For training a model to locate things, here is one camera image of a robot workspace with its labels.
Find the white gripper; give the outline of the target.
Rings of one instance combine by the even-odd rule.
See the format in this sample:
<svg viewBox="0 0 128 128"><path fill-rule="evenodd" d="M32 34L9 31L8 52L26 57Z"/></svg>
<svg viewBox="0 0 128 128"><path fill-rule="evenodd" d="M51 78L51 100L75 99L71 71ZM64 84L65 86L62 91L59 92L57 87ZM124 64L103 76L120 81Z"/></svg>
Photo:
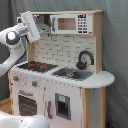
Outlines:
<svg viewBox="0 0 128 128"><path fill-rule="evenodd" d="M33 16L30 11L27 11L21 15L22 22L27 26L28 32L27 37L29 43L32 44L33 42L40 39L40 34L38 32L37 26L33 19Z"/></svg>

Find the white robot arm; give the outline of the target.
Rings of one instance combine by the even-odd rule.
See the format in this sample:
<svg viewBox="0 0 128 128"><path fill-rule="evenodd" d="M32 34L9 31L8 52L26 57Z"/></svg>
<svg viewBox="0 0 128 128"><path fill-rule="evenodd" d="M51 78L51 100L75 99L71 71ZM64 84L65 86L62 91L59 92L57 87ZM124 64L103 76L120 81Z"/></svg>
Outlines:
<svg viewBox="0 0 128 128"><path fill-rule="evenodd" d="M40 35L30 11L23 13L14 27L0 32L0 43L8 47L9 58L0 64L0 77L8 72L24 55L25 48L21 37L26 36L29 43L40 39ZM43 115L15 116L0 111L0 128L50 128Z"/></svg>

